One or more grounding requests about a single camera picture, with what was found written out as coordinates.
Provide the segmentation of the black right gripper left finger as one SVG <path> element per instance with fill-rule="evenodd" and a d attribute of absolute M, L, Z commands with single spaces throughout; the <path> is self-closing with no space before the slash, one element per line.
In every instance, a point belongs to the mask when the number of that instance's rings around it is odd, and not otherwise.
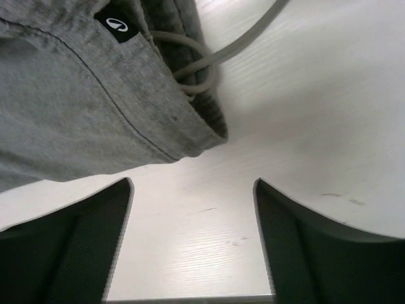
<path fill-rule="evenodd" d="M 102 303 L 133 191 L 124 178 L 1 231 L 1 303 Z"/>

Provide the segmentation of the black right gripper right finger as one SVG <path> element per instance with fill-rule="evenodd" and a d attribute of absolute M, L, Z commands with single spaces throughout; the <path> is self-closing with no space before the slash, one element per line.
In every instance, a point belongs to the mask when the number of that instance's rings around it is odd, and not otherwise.
<path fill-rule="evenodd" d="M 255 211 L 277 303 L 403 303 L 404 240 L 300 205 L 264 180 Z"/>

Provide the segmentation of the grey drawstring shorts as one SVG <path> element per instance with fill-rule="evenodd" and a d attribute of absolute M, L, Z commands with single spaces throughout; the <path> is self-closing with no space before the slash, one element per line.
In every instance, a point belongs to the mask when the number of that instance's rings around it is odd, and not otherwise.
<path fill-rule="evenodd" d="M 227 141 L 194 1 L 2 1 L 1 191 L 174 163 Z"/>

